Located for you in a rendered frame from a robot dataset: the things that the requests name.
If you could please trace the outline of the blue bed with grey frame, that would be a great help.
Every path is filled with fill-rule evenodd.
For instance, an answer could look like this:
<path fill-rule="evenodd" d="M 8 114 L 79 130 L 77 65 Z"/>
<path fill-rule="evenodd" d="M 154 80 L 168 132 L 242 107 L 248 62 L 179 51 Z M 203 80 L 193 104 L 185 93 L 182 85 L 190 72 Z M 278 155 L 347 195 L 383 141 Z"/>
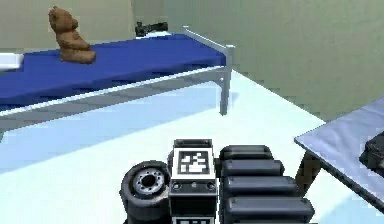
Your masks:
<path fill-rule="evenodd" d="M 0 133 L 209 81 L 221 87 L 220 113 L 228 111 L 232 45 L 185 27 L 93 49 L 90 65 L 48 50 L 27 53 L 19 69 L 0 74 Z"/>

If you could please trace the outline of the grey table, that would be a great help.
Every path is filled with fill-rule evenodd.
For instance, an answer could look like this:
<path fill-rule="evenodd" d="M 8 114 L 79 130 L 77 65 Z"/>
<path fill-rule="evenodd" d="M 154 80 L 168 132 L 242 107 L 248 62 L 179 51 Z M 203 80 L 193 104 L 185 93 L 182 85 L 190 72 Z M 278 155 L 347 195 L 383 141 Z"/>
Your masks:
<path fill-rule="evenodd" d="M 384 131 L 384 97 L 294 138 L 305 150 L 296 173 L 304 196 L 321 168 L 384 214 L 384 178 L 360 163 L 365 143 Z"/>

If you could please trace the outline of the brown teddy bear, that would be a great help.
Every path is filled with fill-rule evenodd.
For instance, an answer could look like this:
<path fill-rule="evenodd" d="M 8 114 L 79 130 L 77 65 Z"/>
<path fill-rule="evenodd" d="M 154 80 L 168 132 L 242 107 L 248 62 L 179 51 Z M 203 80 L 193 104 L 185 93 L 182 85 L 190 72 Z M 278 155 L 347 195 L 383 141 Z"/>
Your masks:
<path fill-rule="evenodd" d="M 60 59 L 66 62 L 92 64 L 96 52 L 78 33 L 78 21 L 60 7 L 54 6 L 48 13 L 49 24 L 59 45 Z"/>

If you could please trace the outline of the black box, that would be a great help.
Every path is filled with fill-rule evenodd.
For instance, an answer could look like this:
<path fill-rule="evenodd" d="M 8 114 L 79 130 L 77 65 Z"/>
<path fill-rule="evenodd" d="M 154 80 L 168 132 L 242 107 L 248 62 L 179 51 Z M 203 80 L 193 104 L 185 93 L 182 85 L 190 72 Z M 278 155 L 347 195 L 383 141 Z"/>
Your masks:
<path fill-rule="evenodd" d="M 365 143 L 359 161 L 371 171 L 384 178 L 384 132 Z"/>

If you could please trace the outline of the white pillow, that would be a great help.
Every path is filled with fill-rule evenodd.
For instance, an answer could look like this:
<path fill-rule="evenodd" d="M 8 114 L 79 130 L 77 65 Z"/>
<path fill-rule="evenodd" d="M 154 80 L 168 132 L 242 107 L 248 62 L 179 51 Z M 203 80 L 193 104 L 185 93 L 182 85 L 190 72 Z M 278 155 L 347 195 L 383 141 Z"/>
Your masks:
<path fill-rule="evenodd" d="M 0 72 L 19 69 L 23 59 L 23 54 L 0 53 Z"/>

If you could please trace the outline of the black object behind bed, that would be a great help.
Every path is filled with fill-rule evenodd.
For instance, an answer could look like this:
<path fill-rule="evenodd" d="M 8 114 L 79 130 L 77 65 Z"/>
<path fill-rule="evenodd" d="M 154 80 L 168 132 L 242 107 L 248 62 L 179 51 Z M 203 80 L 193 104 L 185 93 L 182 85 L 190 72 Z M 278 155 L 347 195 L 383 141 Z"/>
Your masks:
<path fill-rule="evenodd" d="M 151 32 L 161 32 L 168 30 L 167 22 L 160 22 L 155 24 L 144 25 L 142 22 L 137 22 L 135 27 L 135 33 L 137 37 L 144 37 Z"/>

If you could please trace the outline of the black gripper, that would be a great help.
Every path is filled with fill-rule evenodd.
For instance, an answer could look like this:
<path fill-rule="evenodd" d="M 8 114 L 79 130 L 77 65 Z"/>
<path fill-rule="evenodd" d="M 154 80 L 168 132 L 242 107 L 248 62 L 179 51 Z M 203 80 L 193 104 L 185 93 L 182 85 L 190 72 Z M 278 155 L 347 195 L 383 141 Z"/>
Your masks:
<path fill-rule="evenodd" d="M 123 224 L 170 224 L 167 164 L 150 160 L 133 166 L 119 191 L 127 218 Z"/>

